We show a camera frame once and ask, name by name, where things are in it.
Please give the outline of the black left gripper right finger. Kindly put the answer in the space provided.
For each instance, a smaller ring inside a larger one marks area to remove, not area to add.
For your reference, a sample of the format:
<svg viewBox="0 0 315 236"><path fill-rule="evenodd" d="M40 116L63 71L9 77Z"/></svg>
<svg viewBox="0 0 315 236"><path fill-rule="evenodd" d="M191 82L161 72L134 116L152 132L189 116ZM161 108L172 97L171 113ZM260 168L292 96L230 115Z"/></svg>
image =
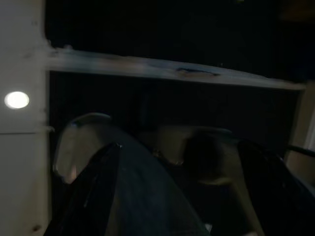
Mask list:
<svg viewBox="0 0 315 236"><path fill-rule="evenodd" d="M315 197L282 158L248 141L237 145L252 205L267 236L313 236Z"/></svg>

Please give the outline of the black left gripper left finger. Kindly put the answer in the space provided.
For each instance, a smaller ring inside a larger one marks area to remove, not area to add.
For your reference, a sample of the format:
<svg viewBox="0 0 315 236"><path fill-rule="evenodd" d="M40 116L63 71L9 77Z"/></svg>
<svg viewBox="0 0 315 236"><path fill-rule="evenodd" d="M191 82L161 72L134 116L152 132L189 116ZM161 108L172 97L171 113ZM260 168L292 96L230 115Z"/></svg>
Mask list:
<svg viewBox="0 0 315 236"><path fill-rule="evenodd" d="M162 164L137 139L100 126L101 147L70 184L47 236L207 236Z"/></svg>

